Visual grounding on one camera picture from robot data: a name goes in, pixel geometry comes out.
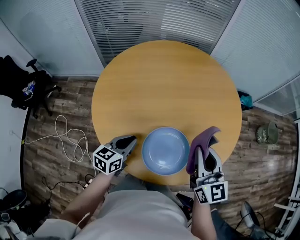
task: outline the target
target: person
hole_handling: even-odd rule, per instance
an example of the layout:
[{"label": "person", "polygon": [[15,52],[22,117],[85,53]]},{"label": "person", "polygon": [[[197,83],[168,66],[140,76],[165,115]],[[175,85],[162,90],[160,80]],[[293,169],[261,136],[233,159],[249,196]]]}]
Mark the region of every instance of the person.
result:
[{"label": "person", "polygon": [[113,174],[98,174],[64,210],[47,219],[34,238],[65,240],[216,240],[209,204],[194,201],[192,230],[167,186],[127,175],[106,197],[96,220],[88,224],[102,202]]}]

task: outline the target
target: white shirt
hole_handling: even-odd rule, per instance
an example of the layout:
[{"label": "white shirt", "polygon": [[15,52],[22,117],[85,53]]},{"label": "white shirt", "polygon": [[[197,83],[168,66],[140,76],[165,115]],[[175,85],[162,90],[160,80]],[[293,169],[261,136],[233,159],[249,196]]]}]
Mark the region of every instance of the white shirt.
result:
[{"label": "white shirt", "polygon": [[[76,225],[48,219],[35,237],[74,236]],[[123,190],[107,195],[97,220],[77,228],[74,240],[196,240],[181,209],[160,192]]]}]

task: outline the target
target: gray pants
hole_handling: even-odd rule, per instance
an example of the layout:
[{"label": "gray pants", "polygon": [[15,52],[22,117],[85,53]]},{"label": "gray pants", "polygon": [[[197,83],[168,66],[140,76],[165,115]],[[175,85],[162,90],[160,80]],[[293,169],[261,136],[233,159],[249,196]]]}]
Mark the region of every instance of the gray pants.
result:
[{"label": "gray pants", "polygon": [[121,190],[147,190],[147,191],[157,191],[168,198],[170,198],[172,201],[174,201],[178,206],[182,207],[182,203],[180,200],[171,192],[168,186],[165,185],[159,185],[155,183],[146,182],[143,180],[140,180],[130,174],[128,174],[124,180],[116,185],[110,192],[116,192]]}]

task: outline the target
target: forearm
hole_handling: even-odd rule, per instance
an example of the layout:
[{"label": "forearm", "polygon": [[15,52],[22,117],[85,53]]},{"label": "forearm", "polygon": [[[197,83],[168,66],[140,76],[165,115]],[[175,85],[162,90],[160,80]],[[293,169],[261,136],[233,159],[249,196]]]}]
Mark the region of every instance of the forearm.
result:
[{"label": "forearm", "polygon": [[217,234],[211,219],[210,205],[200,204],[195,196],[192,216],[192,234],[201,240],[216,240]]},{"label": "forearm", "polygon": [[103,200],[112,178],[113,174],[108,176],[102,173],[98,174],[91,184],[67,206],[60,218],[78,224],[87,213],[90,213],[80,223],[80,227],[84,227]]}]

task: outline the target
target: wooden tabletop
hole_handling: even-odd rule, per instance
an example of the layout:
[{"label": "wooden tabletop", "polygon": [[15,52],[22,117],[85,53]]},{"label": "wooden tabletop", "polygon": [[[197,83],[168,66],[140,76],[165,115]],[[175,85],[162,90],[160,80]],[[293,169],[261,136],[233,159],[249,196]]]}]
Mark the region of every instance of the wooden tabletop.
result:
[{"label": "wooden tabletop", "polygon": [[133,46],[104,69],[94,89],[92,120],[99,141],[135,135],[138,145],[125,170],[145,181],[163,185],[189,183],[183,169],[159,176],[147,169],[141,150],[146,136],[159,127],[173,127],[194,137],[209,128],[221,129],[213,149],[225,162],[241,128],[241,107],[229,75],[203,51],[174,41]]}]

